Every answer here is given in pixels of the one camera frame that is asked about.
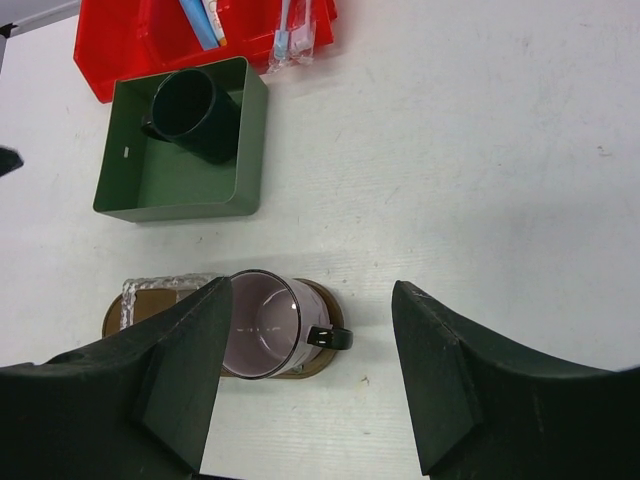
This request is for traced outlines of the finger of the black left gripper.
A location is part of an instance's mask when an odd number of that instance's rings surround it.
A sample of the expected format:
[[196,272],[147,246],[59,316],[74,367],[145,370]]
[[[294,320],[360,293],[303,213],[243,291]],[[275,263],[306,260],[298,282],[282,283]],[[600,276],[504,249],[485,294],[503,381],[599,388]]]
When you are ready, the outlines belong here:
[[24,165],[20,154],[11,148],[0,147],[0,176],[5,176]]

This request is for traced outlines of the lilac enamel mug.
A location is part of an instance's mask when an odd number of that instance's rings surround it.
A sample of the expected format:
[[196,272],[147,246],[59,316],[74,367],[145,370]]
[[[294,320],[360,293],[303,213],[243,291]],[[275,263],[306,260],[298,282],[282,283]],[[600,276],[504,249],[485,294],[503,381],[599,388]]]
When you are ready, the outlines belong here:
[[331,323],[311,285],[266,270],[230,277],[232,315],[222,363],[230,375],[261,380],[302,367],[325,351],[344,351],[353,333]]

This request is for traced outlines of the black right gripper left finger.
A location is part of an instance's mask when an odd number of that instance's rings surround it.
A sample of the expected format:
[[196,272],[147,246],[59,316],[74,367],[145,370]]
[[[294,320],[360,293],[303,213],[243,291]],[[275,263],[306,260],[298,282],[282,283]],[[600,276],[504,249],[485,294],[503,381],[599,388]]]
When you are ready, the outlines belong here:
[[46,363],[1,371],[5,479],[199,479],[230,332],[219,277]]

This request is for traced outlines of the clear textured glass holder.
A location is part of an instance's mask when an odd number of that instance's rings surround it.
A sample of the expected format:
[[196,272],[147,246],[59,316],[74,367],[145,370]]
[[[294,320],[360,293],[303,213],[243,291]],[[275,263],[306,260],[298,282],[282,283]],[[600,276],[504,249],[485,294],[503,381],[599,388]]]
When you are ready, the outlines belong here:
[[217,273],[188,273],[127,279],[120,295],[118,330],[174,306],[216,277]]

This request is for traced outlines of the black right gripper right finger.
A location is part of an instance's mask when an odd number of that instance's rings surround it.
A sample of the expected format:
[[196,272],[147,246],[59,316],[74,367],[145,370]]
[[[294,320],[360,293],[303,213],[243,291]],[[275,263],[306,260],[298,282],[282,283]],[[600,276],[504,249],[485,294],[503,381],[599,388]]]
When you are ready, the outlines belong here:
[[639,371],[517,343],[399,281],[392,320],[421,472],[432,479],[635,479]]

